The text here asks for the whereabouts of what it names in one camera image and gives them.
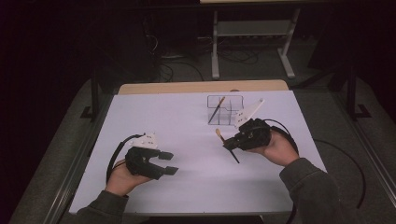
metal stand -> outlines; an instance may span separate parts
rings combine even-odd
[[[85,106],[84,111],[81,114],[82,119],[91,119],[91,122],[94,122],[99,110],[99,88],[98,82],[96,80],[96,71],[93,70],[91,77],[91,99],[92,106]]]
[[[218,80],[218,36],[240,36],[240,35],[285,35],[286,43],[283,48],[278,49],[280,60],[285,68],[288,78],[295,78],[287,53],[294,29],[297,24],[300,9],[294,10],[291,20],[283,21],[218,21],[218,12],[214,13],[213,20],[213,51],[212,51],[212,78]]]

pen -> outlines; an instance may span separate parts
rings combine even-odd
[[[213,112],[212,117],[210,117],[210,120],[208,123],[210,123],[210,121],[212,121],[212,119],[215,117],[216,113],[218,112],[218,110],[220,109],[220,106],[222,104],[222,102],[224,101],[225,96],[223,96],[218,104],[218,106],[216,106],[215,112]]]

gray sleeve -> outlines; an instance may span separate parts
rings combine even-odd
[[[121,223],[127,202],[127,197],[102,190],[95,201],[78,210],[75,223]]]
[[[331,177],[309,160],[292,162],[282,170],[280,178],[304,224],[363,223],[356,208],[347,208],[340,202],[338,187]]]

wire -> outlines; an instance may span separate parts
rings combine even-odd
[[[155,45],[152,48],[152,50],[150,51],[151,54],[154,54],[155,49],[158,47],[158,39],[157,37],[155,37],[155,35],[146,35],[147,37],[151,37],[155,40]]]
[[[186,65],[192,67],[193,69],[195,69],[195,71],[197,71],[198,75],[200,76],[201,80],[202,80],[202,81],[205,81],[205,80],[204,80],[204,76],[202,76],[202,73],[198,70],[198,68],[196,68],[194,65],[192,65],[192,64],[190,64],[190,63],[182,63],[182,62],[166,62],[166,63],[186,64]]]
[[[117,167],[123,165],[125,162],[126,162],[126,161],[123,161],[122,163],[119,163],[119,164],[115,165],[115,166],[113,167],[113,170],[116,169]]]
[[[244,51],[242,51],[242,50],[239,50],[239,52],[245,53],[245,54],[247,55],[247,57],[241,59],[241,58],[238,58],[238,57],[236,57],[235,55],[232,55],[232,54],[226,55],[223,51],[218,51],[218,55],[219,55],[222,59],[224,59],[224,60],[226,60],[226,61],[229,61],[229,62],[232,62],[232,63],[255,64],[255,63],[257,63],[257,62],[259,61],[259,54],[260,54],[260,52],[257,52],[257,53],[256,53],[256,52],[254,52],[254,51],[251,51],[251,52],[252,52],[251,55],[249,55],[249,53],[244,52]],[[254,61],[251,62],[251,63],[248,63],[248,60],[250,60],[250,59],[252,59],[252,58],[254,58]]]
[[[170,66],[168,66],[168,65],[166,65],[166,64],[160,64],[160,66],[164,66],[164,67],[166,67],[166,68],[168,68],[169,70],[170,70],[170,73],[166,73],[165,71],[163,71],[163,69],[162,68],[160,68],[161,69],[161,71],[160,71],[160,82],[161,82],[161,77],[163,77],[163,75],[162,75],[162,73],[161,72],[163,72],[164,74],[166,74],[166,75],[168,75],[169,77],[163,77],[163,79],[165,80],[165,82],[171,82],[171,81],[173,81],[173,76],[174,76],[174,71],[173,71],[173,69],[170,67]]]
[[[279,124],[280,126],[282,126],[283,127],[283,129],[285,129],[285,131],[291,136],[291,134],[290,134],[290,132],[289,132],[289,130],[285,127],[285,125],[283,125],[282,123],[280,123],[279,121],[277,121],[277,120],[274,120],[274,119],[264,119],[264,121],[267,121],[267,120],[269,120],[269,121],[272,121],[272,122],[275,122],[275,123],[277,123],[277,124]]]
[[[355,163],[356,167],[359,169],[359,172],[361,173],[361,182],[362,182],[361,198],[359,199],[359,202],[358,202],[358,204],[356,205],[356,208],[358,208],[358,209],[361,208],[361,204],[363,203],[364,197],[365,197],[365,194],[366,194],[366,178],[365,178],[364,172],[363,172],[363,170],[361,169],[361,167],[359,166],[359,164],[356,162],[355,159],[353,159],[349,154],[347,154],[347,153],[346,153],[343,149],[341,149],[340,147],[338,147],[338,146],[336,146],[336,145],[334,145],[334,144],[332,144],[332,143],[330,143],[330,142],[327,142],[327,141],[324,141],[324,140],[320,140],[320,139],[315,139],[315,138],[314,138],[314,141],[320,142],[320,143],[324,143],[324,144],[327,144],[327,145],[329,145],[329,146],[334,147],[335,149],[337,149],[337,150],[339,150],[340,152],[342,152],[344,155],[348,156],[348,157],[353,161],[353,163]]]
[[[119,146],[116,148],[116,150],[113,153],[113,156],[110,159],[110,162],[108,163],[107,166],[107,172],[106,172],[106,183],[108,182],[108,179],[111,176],[111,173],[113,172],[113,165],[114,165],[114,161],[116,160],[116,158],[119,156],[120,151],[122,150],[123,146],[125,145],[125,143],[127,143],[129,140],[136,138],[136,137],[141,137],[143,135],[140,134],[135,134],[132,136],[129,136],[127,138],[125,138],[125,140],[123,140],[122,142],[120,142]]]

